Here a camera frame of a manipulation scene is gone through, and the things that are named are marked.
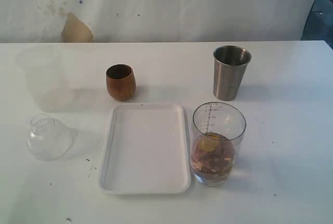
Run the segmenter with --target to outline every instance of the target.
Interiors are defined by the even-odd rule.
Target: stainless steel cup
[[[223,101],[233,100],[251,54],[237,46],[222,46],[214,51],[214,95]]]

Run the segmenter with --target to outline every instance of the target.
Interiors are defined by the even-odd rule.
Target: rectangular tray
[[[122,104],[113,110],[98,186],[105,194],[176,194],[191,181],[183,108]]]

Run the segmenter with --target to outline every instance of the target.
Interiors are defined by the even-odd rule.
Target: transparent plastic cup
[[[44,112],[54,112],[72,102],[60,52],[51,45],[26,49],[16,57],[16,65],[25,73],[27,88]]]
[[[191,168],[196,179],[208,186],[221,184],[231,173],[246,121],[235,107],[209,102],[193,114]]]
[[[70,130],[61,121],[48,114],[32,118],[27,148],[38,160],[53,160],[64,154],[72,145]]]

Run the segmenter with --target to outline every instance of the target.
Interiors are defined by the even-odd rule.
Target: brown wooden cup
[[[114,65],[106,71],[106,86],[109,94],[116,100],[131,98],[136,89],[135,77],[130,66]]]

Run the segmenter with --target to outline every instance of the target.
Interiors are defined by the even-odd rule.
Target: white wall
[[[62,41],[69,12],[96,42],[299,40],[313,1],[0,0],[0,42]]]

